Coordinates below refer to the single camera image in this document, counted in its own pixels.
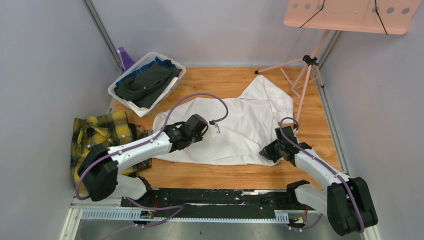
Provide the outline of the white long sleeve shirt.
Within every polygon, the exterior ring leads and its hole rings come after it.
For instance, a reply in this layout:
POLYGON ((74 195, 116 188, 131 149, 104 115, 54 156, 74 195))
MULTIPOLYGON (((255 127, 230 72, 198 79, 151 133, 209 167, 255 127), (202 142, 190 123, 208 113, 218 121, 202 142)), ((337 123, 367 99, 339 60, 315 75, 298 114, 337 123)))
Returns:
POLYGON ((276 139, 275 128, 287 118, 291 123, 294 100, 266 77, 259 75, 237 98, 225 98, 229 113, 218 123, 220 133, 157 159, 206 165, 274 166, 259 152, 276 139))

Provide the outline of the white plastic laundry basket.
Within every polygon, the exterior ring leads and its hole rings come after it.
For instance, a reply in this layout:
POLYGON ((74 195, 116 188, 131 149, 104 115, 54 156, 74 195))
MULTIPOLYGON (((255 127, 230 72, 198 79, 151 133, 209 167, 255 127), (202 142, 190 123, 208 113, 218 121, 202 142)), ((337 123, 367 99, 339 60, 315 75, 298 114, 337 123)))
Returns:
POLYGON ((181 65, 179 62, 177 62, 174 59, 171 59, 161 53, 158 53, 156 51, 148 52, 146 55, 144 55, 141 59, 139 59, 137 62, 135 62, 131 67, 129 67, 125 72, 122 73, 122 75, 115 80, 109 87, 108 87, 108 93, 119 103, 123 104, 125 107, 131 109, 133 112, 135 112, 140 118, 143 116, 150 116, 158 107, 160 104, 162 104, 165 99, 177 89, 177 87, 181 84, 182 78, 187 72, 187 69, 181 65), (121 82, 121 80, 125 79, 126 77, 133 77, 137 74, 142 72, 142 67, 147 66, 148 64, 154 62, 155 60, 170 60, 172 65, 175 65, 177 69, 180 69, 181 72, 177 77, 175 77, 167 86, 164 91, 161 93, 161 95, 158 97, 157 100, 153 103, 153 105, 150 108, 145 107, 138 107, 135 103, 131 101, 124 100, 123 98, 119 97, 115 94, 114 89, 118 86, 118 84, 121 82))

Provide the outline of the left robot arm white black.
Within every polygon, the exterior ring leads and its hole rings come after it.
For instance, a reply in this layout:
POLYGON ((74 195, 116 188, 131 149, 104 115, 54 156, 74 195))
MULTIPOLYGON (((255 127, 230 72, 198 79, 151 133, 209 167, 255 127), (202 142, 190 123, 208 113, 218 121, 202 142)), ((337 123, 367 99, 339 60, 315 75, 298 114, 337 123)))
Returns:
POLYGON ((84 186, 87 199, 99 202, 109 197, 126 197, 140 206, 149 206, 153 193, 138 177, 123 172, 145 160, 183 150, 200 142, 211 130, 209 122, 198 114, 187 121, 165 125, 152 135, 119 146, 95 145, 80 165, 78 185, 84 186))

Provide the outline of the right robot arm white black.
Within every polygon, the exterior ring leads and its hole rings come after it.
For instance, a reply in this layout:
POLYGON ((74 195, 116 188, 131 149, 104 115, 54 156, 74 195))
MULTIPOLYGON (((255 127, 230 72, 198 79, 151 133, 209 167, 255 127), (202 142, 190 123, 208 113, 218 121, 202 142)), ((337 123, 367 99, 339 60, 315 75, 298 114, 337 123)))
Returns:
POLYGON ((277 127, 276 139, 259 155, 277 162, 285 160, 309 174, 321 188, 307 180, 287 185, 286 204, 292 209, 307 205, 327 217, 340 236, 362 232, 378 224, 379 218, 367 182, 336 170, 305 142, 298 142, 290 126, 277 127))

